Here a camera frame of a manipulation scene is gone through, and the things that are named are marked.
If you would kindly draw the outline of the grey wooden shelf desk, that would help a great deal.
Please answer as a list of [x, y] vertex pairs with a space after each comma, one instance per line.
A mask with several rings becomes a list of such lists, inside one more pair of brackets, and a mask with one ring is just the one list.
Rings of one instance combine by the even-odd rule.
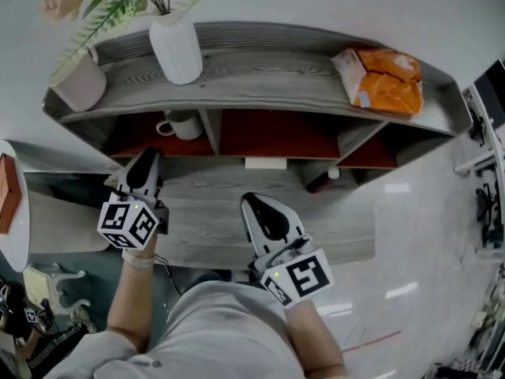
[[[204, 69], [170, 83], [146, 32], [97, 47], [107, 89], [76, 112], [48, 91], [43, 111], [117, 163], [152, 146], [169, 157], [270, 157], [298, 163], [306, 187], [331, 167], [336, 186], [362, 186], [465, 133], [472, 125], [456, 81], [421, 64], [424, 105], [416, 115], [350, 104], [331, 59], [374, 42], [317, 28], [262, 22], [199, 23]], [[192, 141], [155, 129], [165, 111], [196, 110], [204, 132]]]

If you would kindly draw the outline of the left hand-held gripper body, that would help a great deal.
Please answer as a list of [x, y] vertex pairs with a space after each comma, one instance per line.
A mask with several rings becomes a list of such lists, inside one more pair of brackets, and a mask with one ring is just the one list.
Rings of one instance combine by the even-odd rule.
[[168, 232], [169, 209], [156, 193], [135, 191], [111, 175], [104, 185], [111, 188], [103, 203], [97, 231], [112, 246], [121, 250], [144, 250], [153, 234]]

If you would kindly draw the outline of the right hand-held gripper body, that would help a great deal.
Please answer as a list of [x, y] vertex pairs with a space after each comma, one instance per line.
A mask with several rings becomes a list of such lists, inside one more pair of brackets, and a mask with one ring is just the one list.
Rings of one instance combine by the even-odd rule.
[[252, 270], [285, 310], [335, 284], [324, 251], [314, 247], [308, 234], [256, 258]]

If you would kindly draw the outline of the orange plastic packet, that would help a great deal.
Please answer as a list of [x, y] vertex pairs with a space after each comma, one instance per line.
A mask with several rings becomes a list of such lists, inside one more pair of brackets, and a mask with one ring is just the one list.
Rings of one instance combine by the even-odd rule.
[[418, 61], [390, 49], [345, 49], [331, 59], [355, 107], [416, 115], [424, 104]]

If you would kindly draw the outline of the dark red bottle white cap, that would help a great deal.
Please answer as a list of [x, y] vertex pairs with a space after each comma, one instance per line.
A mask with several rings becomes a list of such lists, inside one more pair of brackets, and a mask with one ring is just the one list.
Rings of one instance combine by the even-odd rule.
[[341, 171], [339, 167], [331, 167], [319, 177], [314, 178], [306, 189], [309, 193], [319, 193], [326, 189], [331, 188], [341, 178]]

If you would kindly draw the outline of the black monitor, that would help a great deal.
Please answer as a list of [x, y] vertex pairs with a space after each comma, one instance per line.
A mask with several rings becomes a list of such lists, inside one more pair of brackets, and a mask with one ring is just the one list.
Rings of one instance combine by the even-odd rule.
[[474, 84], [493, 127], [505, 126], [505, 65], [495, 61]]

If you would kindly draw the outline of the person's left forearm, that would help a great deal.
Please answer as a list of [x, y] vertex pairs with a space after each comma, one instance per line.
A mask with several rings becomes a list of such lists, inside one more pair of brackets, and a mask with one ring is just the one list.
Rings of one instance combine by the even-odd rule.
[[126, 338], [139, 353], [147, 350], [151, 338], [153, 274], [152, 265], [134, 268], [123, 261], [107, 316], [106, 330]]

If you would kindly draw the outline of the person's right forearm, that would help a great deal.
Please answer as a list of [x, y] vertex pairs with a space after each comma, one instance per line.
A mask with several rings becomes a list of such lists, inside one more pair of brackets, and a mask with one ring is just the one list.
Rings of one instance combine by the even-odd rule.
[[285, 310], [285, 317], [306, 379], [349, 379], [342, 351], [312, 300]]

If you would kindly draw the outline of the pale pink cylinder pot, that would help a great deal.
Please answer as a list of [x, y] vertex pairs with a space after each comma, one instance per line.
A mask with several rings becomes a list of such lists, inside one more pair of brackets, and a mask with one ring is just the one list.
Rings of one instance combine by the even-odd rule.
[[71, 71], [51, 81], [49, 87], [73, 111], [84, 112], [94, 107], [107, 88], [107, 76], [99, 66], [97, 50], [89, 49]]

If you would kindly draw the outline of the white wristband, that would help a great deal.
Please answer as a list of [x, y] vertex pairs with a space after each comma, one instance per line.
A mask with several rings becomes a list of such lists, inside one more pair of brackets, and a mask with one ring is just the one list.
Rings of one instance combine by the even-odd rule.
[[155, 257], [139, 257], [136, 252], [130, 253], [128, 250], [122, 251], [124, 262], [135, 269], [150, 269], [155, 264]]

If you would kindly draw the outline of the small white box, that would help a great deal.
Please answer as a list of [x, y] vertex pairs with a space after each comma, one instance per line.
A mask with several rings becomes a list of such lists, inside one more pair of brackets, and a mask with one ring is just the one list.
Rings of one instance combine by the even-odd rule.
[[256, 170], [285, 170], [286, 158], [245, 157], [245, 168]]

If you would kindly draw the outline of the grey wood-grain table top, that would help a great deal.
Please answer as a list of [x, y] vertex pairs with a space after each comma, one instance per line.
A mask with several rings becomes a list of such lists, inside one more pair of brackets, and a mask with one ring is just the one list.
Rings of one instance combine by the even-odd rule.
[[240, 211], [241, 197], [248, 192], [291, 207], [331, 265], [376, 255], [375, 210], [366, 190], [337, 186], [309, 193], [297, 163], [289, 163], [285, 170], [261, 170], [247, 169], [236, 158], [167, 158], [163, 177], [160, 197], [170, 219], [157, 252], [171, 265], [244, 268], [253, 257]]

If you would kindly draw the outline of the white mug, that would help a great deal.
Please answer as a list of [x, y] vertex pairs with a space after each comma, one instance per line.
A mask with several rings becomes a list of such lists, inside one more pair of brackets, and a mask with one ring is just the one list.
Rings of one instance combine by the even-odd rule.
[[155, 127], [163, 137], [176, 136], [183, 141], [197, 139], [204, 132], [204, 127], [196, 110], [165, 111], [164, 118]]

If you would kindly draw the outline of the ornate white stool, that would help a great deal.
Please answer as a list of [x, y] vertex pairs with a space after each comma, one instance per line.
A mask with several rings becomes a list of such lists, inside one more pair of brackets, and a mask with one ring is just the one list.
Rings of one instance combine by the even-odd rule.
[[87, 273], [65, 272], [61, 265], [54, 263], [49, 267], [36, 267], [28, 265], [22, 272], [24, 289], [28, 300], [33, 304], [40, 304], [44, 299], [49, 301], [50, 309], [55, 316], [69, 316], [81, 307], [89, 307], [91, 302], [86, 298], [76, 300], [69, 305], [62, 303], [65, 292], [58, 285], [66, 280], [78, 280], [84, 278]]

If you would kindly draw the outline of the brown wooden tissue box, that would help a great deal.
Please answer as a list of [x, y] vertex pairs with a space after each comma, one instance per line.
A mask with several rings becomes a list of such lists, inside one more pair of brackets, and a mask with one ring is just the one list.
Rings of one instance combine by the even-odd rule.
[[0, 155], [0, 235], [7, 235], [22, 198], [15, 159]]

